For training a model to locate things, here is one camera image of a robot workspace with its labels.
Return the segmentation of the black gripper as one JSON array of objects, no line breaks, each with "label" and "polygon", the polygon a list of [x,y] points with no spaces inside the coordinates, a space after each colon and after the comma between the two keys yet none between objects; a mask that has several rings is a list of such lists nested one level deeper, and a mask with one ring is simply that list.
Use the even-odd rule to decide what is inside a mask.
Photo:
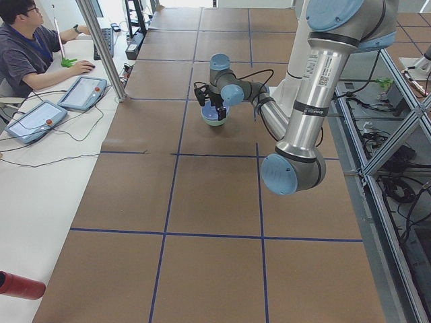
[{"label": "black gripper", "polygon": [[226,108],[224,107],[224,100],[220,94],[214,93],[212,91],[208,94],[211,106],[216,108],[218,113],[218,120],[223,120],[226,118]]}]

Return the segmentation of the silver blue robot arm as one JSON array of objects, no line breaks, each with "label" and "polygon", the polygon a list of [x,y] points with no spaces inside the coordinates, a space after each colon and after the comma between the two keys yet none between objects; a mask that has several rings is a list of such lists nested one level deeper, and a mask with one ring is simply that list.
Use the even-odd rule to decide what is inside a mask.
[{"label": "silver blue robot arm", "polygon": [[212,56],[210,100],[220,119],[226,108],[253,105],[276,140],[261,165],[266,187],[287,195],[314,188],[326,165],[316,142],[335,87],[350,55],[386,48],[395,40],[397,1],[305,1],[285,79],[275,91],[244,81],[222,53]]}]

